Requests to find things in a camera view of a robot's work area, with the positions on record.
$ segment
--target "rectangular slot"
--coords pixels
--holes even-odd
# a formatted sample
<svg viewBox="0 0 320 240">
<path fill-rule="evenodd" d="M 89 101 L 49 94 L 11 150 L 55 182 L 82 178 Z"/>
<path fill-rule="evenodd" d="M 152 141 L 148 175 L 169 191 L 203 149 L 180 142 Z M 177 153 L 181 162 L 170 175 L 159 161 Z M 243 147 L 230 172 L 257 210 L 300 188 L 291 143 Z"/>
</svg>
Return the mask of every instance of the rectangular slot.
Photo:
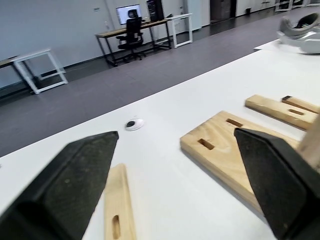
<svg viewBox="0 0 320 240">
<path fill-rule="evenodd" d="M 230 124 L 232 124 L 232 125 L 235 125 L 235 126 L 238 127 L 238 128 L 241 128 L 241 127 L 243 126 L 243 124 L 241 124 L 240 122 L 237 122 L 237 121 L 232 120 L 232 119 L 230 119 L 230 118 L 228 118 L 228 119 L 226 120 L 226 122 L 227 122 L 227 123 L 230 123 Z"/>
<path fill-rule="evenodd" d="M 117 240 L 120 238 L 120 222 L 119 222 L 119 215 L 115 215 L 112 218 L 112 236 L 114 240 Z"/>
<path fill-rule="evenodd" d="M 199 139 L 198 143 L 200 143 L 201 145 L 205 146 L 209 150 L 212 150 L 212 149 L 215 148 L 215 146 L 213 146 L 210 142 L 204 140 L 203 138 Z"/>
<path fill-rule="evenodd" d="M 294 109 L 289 109 L 288 110 L 289 112 L 291 112 L 291 113 L 294 113 L 294 114 L 298 114 L 298 115 L 305 115 L 303 112 L 300 112 L 300 111 L 297 111 L 297 110 L 294 110 Z"/>
</svg>

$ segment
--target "wooden plank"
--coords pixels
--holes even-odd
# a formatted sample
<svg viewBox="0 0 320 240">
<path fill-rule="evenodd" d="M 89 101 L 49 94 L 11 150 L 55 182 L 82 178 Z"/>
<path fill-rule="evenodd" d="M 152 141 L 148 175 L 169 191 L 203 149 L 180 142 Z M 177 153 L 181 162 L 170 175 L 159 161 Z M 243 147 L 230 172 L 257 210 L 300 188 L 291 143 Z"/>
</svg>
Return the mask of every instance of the wooden plank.
<svg viewBox="0 0 320 240">
<path fill-rule="evenodd" d="M 282 103 L 289 104 L 291 106 L 295 106 L 300 109 L 307 110 L 309 112 L 318 114 L 320 112 L 319 106 L 311 104 L 309 102 L 303 101 L 301 99 L 295 98 L 293 96 L 285 96 L 281 99 Z"/>
<path fill-rule="evenodd" d="M 293 148 L 298 146 L 298 141 L 292 138 L 225 111 L 219 112 L 181 137 L 180 145 L 183 150 L 261 212 L 234 137 L 235 128 L 265 132 L 284 139 Z"/>
<path fill-rule="evenodd" d="M 245 100 L 245 106 L 304 130 L 308 130 L 317 117 L 313 112 L 260 95 L 249 97 Z"/>
<path fill-rule="evenodd" d="M 320 115 L 305 134 L 296 151 L 320 174 Z"/>
<path fill-rule="evenodd" d="M 124 164 L 110 169 L 104 194 L 104 239 L 136 240 L 127 171 Z"/>
</svg>

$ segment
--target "office chair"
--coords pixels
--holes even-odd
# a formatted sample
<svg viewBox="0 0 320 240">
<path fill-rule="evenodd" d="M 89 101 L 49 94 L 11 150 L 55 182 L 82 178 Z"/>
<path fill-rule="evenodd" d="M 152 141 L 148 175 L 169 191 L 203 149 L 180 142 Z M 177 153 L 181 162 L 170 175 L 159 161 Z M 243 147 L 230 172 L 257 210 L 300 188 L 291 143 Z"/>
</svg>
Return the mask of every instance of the office chair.
<svg viewBox="0 0 320 240">
<path fill-rule="evenodd" d="M 127 63 L 130 58 L 134 58 L 135 60 L 139 58 L 140 60 L 142 60 L 140 54 L 134 52 L 134 49 L 141 46 L 144 42 L 144 39 L 142 37 L 143 33 L 140 32 L 142 17 L 138 16 L 136 9 L 129 10 L 128 16 L 130 19 L 126 21 L 126 36 L 116 37 L 120 40 L 120 45 L 118 46 L 119 49 L 131 50 L 130 54 L 123 57 L 123 61 L 125 63 Z"/>
</svg>

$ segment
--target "slot in wood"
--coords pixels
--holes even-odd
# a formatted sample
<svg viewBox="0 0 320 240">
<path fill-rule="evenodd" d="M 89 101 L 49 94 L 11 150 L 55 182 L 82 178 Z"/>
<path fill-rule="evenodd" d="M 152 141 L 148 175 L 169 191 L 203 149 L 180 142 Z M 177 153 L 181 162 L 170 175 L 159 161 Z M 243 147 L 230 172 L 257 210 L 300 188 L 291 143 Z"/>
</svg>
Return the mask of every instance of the slot in wood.
<svg viewBox="0 0 320 240">
<path fill-rule="evenodd" d="M 199 139 L 198 143 L 200 143 L 201 145 L 205 146 L 209 150 L 212 150 L 212 149 L 215 148 L 215 146 L 213 146 L 210 142 L 204 140 L 203 138 Z"/>
</svg>

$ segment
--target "computer monitor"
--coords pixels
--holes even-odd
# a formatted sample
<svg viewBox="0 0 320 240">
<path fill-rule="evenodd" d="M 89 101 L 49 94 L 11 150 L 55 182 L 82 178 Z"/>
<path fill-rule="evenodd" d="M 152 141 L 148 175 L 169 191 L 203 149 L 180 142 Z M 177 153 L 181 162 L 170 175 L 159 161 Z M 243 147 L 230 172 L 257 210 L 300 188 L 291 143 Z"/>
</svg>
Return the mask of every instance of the computer monitor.
<svg viewBox="0 0 320 240">
<path fill-rule="evenodd" d="M 139 17 L 141 16 L 141 9 L 140 9 L 140 4 L 137 5 L 131 5 L 131 6 L 123 6 L 123 7 L 117 7 L 116 9 L 116 14 L 118 15 L 119 22 L 121 25 L 124 25 L 127 23 L 127 20 L 130 18 L 128 16 L 128 11 L 129 10 L 136 10 L 138 13 Z"/>
</svg>

